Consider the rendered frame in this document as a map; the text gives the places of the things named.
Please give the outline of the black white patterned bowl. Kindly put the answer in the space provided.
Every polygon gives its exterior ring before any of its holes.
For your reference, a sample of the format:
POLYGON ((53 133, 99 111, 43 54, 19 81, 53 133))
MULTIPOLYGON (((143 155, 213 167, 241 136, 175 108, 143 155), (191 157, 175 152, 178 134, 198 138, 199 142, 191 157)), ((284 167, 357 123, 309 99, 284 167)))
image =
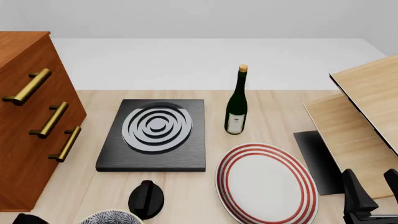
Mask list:
POLYGON ((122 210, 105 210, 84 219, 80 224, 144 224, 135 214, 122 210))

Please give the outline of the dark green wine bottle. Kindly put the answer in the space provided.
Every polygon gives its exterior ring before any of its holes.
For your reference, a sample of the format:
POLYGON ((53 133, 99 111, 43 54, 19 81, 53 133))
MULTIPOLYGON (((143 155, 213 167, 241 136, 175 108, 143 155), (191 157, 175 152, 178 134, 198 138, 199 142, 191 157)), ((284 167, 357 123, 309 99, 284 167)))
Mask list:
POLYGON ((229 134, 241 134, 244 130, 248 113, 248 103, 245 95, 247 73, 248 66, 240 65, 236 87, 226 107, 224 129, 229 134))

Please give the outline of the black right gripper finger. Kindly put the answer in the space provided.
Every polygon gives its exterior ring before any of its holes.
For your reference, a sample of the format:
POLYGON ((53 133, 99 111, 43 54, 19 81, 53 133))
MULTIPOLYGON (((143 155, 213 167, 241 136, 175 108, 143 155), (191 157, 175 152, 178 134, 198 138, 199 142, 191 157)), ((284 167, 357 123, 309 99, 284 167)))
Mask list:
POLYGON ((398 203, 398 171, 389 169, 384 173, 384 178, 398 203))
POLYGON ((344 213, 370 213, 379 205, 367 194, 351 169, 342 173, 345 188, 344 213))

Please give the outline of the pale wooden wine rack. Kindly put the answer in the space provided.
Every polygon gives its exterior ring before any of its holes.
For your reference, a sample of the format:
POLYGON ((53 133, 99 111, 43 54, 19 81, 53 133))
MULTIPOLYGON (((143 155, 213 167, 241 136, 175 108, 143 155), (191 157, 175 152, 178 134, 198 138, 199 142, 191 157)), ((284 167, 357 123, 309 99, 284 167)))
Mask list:
POLYGON ((398 171, 398 55, 331 74, 336 95, 303 105, 340 171, 351 169, 373 199, 393 196, 398 171))

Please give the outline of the brown wooden drawer cabinet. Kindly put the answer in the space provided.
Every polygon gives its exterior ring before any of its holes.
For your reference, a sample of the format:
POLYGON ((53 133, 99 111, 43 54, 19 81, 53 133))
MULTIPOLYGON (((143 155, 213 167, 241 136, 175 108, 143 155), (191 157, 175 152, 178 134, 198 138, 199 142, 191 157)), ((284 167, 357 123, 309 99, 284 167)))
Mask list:
POLYGON ((0 212, 28 212, 35 207, 69 135, 86 111, 47 31, 0 31, 0 212), (48 68, 52 74, 22 105, 3 102, 31 80, 28 74, 48 68), (69 104, 46 139, 29 135, 53 114, 49 106, 69 104))

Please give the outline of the white plate with red rings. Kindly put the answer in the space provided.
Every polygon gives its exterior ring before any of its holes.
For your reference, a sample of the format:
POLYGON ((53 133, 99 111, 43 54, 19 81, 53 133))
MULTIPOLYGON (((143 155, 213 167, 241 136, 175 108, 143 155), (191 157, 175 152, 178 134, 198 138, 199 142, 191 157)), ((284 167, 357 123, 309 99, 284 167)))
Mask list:
POLYGON ((239 224, 312 224, 318 212, 318 189, 309 171, 273 145, 232 148, 217 165, 215 186, 239 224))

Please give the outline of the flat black stove plate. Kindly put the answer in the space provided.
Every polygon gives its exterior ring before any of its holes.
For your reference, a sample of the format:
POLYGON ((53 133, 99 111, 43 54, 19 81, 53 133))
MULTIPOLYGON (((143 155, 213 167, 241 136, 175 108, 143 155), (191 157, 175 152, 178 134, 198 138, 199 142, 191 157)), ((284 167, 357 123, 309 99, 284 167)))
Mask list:
POLYGON ((96 170, 205 171, 204 100, 122 100, 96 161, 96 170))

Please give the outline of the round black stove knob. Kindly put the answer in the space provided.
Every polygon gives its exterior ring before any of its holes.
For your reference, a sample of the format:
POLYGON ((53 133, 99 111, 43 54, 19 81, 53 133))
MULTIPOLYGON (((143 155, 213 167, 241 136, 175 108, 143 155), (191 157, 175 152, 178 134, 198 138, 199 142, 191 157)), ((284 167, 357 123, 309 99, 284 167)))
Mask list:
POLYGON ((151 180, 143 180, 130 194, 128 207, 130 212, 141 220, 149 220, 159 214, 164 206, 162 189, 151 180))

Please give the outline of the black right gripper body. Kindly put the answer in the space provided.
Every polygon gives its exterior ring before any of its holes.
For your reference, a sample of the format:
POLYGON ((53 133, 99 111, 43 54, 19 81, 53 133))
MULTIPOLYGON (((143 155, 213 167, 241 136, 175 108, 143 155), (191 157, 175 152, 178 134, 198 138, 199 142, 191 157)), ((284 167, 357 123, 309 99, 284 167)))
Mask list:
POLYGON ((346 224, 398 224, 398 215, 372 215, 370 212, 360 214, 345 212, 343 219, 346 224))

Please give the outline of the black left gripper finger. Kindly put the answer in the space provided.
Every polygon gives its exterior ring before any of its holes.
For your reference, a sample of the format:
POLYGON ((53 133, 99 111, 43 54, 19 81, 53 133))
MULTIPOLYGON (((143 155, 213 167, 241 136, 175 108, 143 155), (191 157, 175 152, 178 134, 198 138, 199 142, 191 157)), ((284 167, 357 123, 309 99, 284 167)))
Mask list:
POLYGON ((12 224, 47 224, 47 222, 38 216, 20 213, 12 224))

